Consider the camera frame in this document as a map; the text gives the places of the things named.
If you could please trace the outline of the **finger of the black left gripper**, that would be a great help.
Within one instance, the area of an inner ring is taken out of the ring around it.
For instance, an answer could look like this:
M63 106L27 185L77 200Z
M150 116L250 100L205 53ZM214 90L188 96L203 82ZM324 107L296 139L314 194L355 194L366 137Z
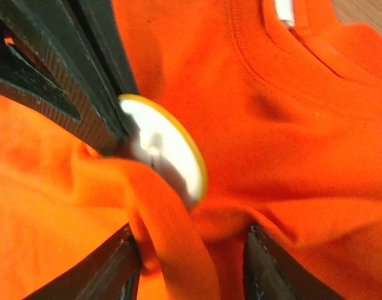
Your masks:
M64 1L72 17L91 63L96 68L104 91L107 92L107 112L118 125L123 139L127 139L133 125L123 113L118 97L138 94L125 47L119 34L111 1Z
M0 95L103 155L129 139L107 112L107 92L64 1L0 1Z

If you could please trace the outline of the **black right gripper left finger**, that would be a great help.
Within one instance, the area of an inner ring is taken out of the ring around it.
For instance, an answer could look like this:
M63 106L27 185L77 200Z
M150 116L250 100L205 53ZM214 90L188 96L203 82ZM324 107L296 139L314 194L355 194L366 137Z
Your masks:
M141 258L129 224L26 299L136 299Z

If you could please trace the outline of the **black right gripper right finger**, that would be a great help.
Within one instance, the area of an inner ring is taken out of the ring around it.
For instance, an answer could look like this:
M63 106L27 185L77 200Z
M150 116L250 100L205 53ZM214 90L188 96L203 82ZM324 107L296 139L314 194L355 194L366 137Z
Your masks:
M342 299L308 272L260 224L249 228L243 250L245 299Z

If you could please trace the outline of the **yellow brooch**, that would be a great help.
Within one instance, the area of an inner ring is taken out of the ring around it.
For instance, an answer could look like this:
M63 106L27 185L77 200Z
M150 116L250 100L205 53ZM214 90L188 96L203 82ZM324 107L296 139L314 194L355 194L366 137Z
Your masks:
M187 209L199 204L206 195L207 169L185 127L165 108L145 97L123 94L119 105L133 126L123 157L143 163L160 175Z

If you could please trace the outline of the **orange t-shirt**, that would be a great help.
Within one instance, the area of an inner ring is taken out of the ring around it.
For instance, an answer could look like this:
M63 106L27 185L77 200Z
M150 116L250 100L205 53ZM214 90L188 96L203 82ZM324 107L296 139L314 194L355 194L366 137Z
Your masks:
M114 1L143 96L192 135L192 211L152 170L98 156L0 96L0 299L21 299L130 223L139 299L242 299L260 223L346 299L382 299L382 36L329 1Z

